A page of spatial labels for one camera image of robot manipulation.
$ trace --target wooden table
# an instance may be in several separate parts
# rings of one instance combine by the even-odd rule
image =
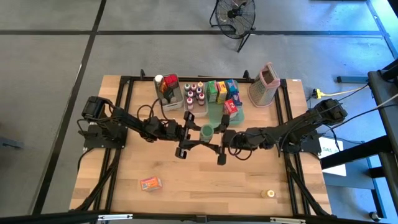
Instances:
[[[99,96],[115,102],[120,76],[104,76]],[[302,82],[287,80],[293,117],[307,110]],[[248,83],[240,83],[245,120],[231,129],[244,131],[248,127],[277,126],[275,103],[267,108],[255,108],[247,94]],[[287,121],[282,90],[279,90],[284,121]],[[136,116],[138,107],[155,100],[152,82],[134,82],[129,112]],[[159,105],[155,115],[162,117]],[[147,118],[148,109],[140,111],[140,119]],[[183,108],[165,112],[184,124]],[[198,125],[208,123],[208,118],[195,118]],[[191,131],[192,139],[198,132]],[[220,143],[220,135],[212,141]],[[174,156],[176,142],[148,143],[139,134],[129,130],[114,189],[112,212],[174,213],[207,215],[280,215],[291,216],[289,189],[283,157],[277,149],[256,150],[247,161],[228,155],[224,166],[216,164],[217,156],[204,146],[194,147],[187,159]],[[97,184],[103,161],[104,149],[94,149],[87,154],[80,166],[70,208],[79,206]],[[313,155],[301,153],[305,183],[317,202],[327,212],[330,204],[319,160]],[[139,180],[157,176],[163,188],[154,192],[140,189]],[[101,208],[104,207],[107,189],[103,191]],[[262,198],[262,190],[273,190],[274,198]],[[301,196],[296,186],[299,211],[303,213]]]

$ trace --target concrete floor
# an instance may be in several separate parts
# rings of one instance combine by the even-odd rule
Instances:
[[[99,29],[210,30],[208,18],[214,2],[108,1]],[[388,3],[372,3],[398,47],[398,20],[386,7]],[[90,30],[99,5],[100,0],[1,1],[0,30]],[[256,13],[257,30],[378,30],[365,2],[257,0]],[[20,150],[0,148],[1,217],[29,213],[87,40],[86,35],[0,35],[0,103],[4,105],[0,136],[25,143]],[[309,95],[313,88],[325,93],[357,88],[361,85],[337,84],[335,77],[365,75],[393,61],[382,37],[262,35],[250,37],[239,54],[234,52],[236,47],[235,40],[223,35],[97,36],[44,212],[68,209],[83,145],[75,121],[87,97],[98,93],[103,75],[138,75],[143,68],[148,75],[176,72],[192,77],[241,77],[249,70],[254,77],[266,62],[273,62],[281,78],[302,79]],[[375,102],[365,89],[347,98],[343,106],[354,116],[374,107]],[[385,132],[375,112],[338,128],[336,134],[367,141]],[[397,223],[385,180],[378,182],[388,215],[384,221]],[[335,215],[370,221],[367,213],[374,210],[370,190],[328,186],[328,193]]]

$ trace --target white sign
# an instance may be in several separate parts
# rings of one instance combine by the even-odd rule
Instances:
[[[321,144],[321,150],[322,150],[321,154],[319,156],[320,159],[338,152],[338,148],[336,146],[334,139],[320,137],[319,143]],[[338,144],[340,150],[343,150],[343,142],[337,140],[337,144]],[[322,170],[322,172],[325,172],[328,174],[347,176],[346,166],[344,164],[324,169],[324,170]]]

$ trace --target electric fan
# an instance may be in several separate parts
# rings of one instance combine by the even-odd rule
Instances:
[[[256,19],[254,0],[217,0],[210,16],[211,27],[218,26],[221,32],[232,39],[241,39],[238,52],[248,40]],[[217,25],[211,23],[216,14]]]

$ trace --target colorful box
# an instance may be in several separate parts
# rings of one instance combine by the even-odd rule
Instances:
[[[174,89],[174,88],[178,87],[178,78],[177,78],[176,74],[170,74],[170,75],[164,77],[164,81],[166,82],[167,87],[169,87],[169,88]]]
[[[243,103],[241,101],[241,95],[239,94],[239,92],[237,93],[233,93],[231,95],[231,99],[234,101],[234,104],[237,108],[242,107]]]
[[[141,190],[151,192],[162,188],[162,181],[157,177],[149,177],[148,179],[140,180]]]
[[[207,95],[207,100],[209,103],[213,103],[217,100],[217,85],[216,81],[209,81],[206,84],[206,94]]]
[[[224,81],[217,83],[217,90],[218,90],[217,103],[222,104],[225,102],[226,95],[228,93],[228,90],[226,89]]]
[[[229,119],[233,119],[238,114],[238,109],[232,99],[224,102],[224,114],[228,114]]]
[[[231,99],[232,95],[235,93],[238,93],[238,87],[236,86],[236,83],[234,80],[226,80],[225,81],[226,89],[228,90],[228,94],[226,96],[227,99]]]

